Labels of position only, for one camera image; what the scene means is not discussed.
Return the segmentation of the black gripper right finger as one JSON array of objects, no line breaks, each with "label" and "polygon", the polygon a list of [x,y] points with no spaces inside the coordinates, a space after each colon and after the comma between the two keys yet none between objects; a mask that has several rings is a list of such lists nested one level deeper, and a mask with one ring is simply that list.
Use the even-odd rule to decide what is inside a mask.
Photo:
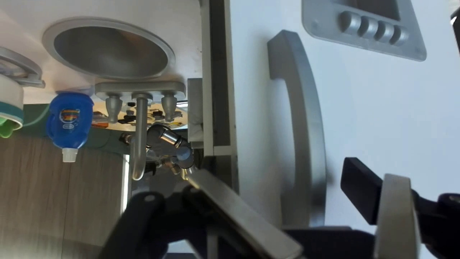
[{"label": "black gripper right finger", "polygon": [[379,177],[357,157],[344,160],[341,190],[377,228],[374,259],[420,259],[422,245],[437,259],[460,259],[459,193],[425,199],[409,177]]}]

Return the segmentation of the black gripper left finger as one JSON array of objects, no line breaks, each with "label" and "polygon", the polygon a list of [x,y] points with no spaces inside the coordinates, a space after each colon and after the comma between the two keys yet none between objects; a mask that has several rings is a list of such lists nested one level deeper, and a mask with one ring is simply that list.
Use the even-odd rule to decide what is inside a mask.
[{"label": "black gripper left finger", "polygon": [[206,259],[216,259],[225,241],[243,258],[301,259],[304,248],[258,215],[235,190],[206,170],[169,198],[136,195],[105,242],[98,259],[163,259],[182,239]]}]

